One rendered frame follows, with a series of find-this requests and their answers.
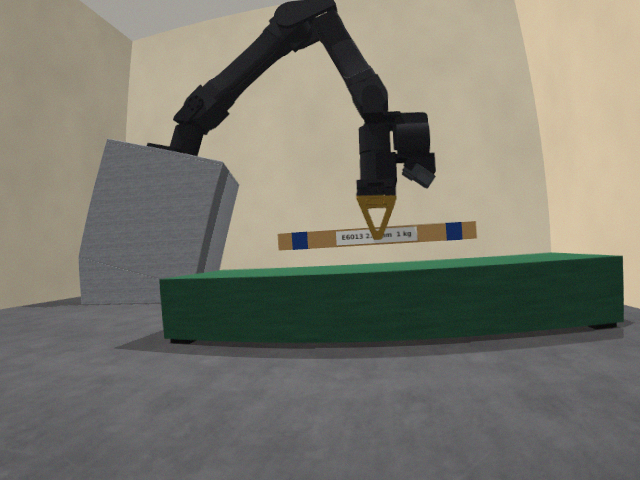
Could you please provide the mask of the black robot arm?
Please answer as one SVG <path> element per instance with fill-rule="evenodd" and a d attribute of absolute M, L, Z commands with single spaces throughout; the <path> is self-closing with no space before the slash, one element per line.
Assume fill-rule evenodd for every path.
<path fill-rule="evenodd" d="M 182 124 L 174 129 L 170 146 L 175 148 L 153 143 L 147 146 L 198 156 L 203 135 L 230 114 L 228 110 L 236 99 L 262 73 L 292 50 L 297 52 L 320 41 L 364 117 L 365 124 L 359 128 L 359 154 L 389 151 L 375 153 L 376 179 L 395 178 L 396 185 L 396 159 L 397 163 L 406 162 L 403 176 L 428 188 L 436 177 L 435 153 L 429 153 L 428 115 L 388 112 L 386 87 L 364 59 L 337 12 L 334 0 L 298 0 L 280 5 L 270 24 L 245 51 L 187 97 L 173 118 Z M 391 152 L 390 131 L 397 154 Z"/>

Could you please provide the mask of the brown welding electrode pack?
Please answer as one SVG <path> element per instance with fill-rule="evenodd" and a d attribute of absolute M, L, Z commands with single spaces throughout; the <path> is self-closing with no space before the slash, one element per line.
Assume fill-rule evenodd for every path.
<path fill-rule="evenodd" d="M 278 234 L 279 250 L 477 239 L 476 221 L 387 226 L 381 240 L 369 228 Z"/>

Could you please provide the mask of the low green platform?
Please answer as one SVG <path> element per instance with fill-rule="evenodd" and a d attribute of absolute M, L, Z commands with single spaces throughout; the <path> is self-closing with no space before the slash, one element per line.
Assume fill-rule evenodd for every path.
<path fill-rule="evenodd" d="M 159 279 L 164 339 L 455 338 L 624 322 L 623 256 L 491 257 L 219 270 Z"/>

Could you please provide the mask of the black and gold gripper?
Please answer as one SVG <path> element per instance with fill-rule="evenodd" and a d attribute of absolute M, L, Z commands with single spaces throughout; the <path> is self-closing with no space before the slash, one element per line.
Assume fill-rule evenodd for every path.
<path fill-rule="evenodd" d="M 395 179 L 376 179 L 375 153 L 378 152 L 389 151 L 372 150 L 360 154 L 360 180 L 356 180 L 357 188 L 359 188 L 356 199 L 374 240 L 383 238 L 397 198 Z M 379 231 L 376 231 L 367 210 L 371 208 L 387 208 Z"/>

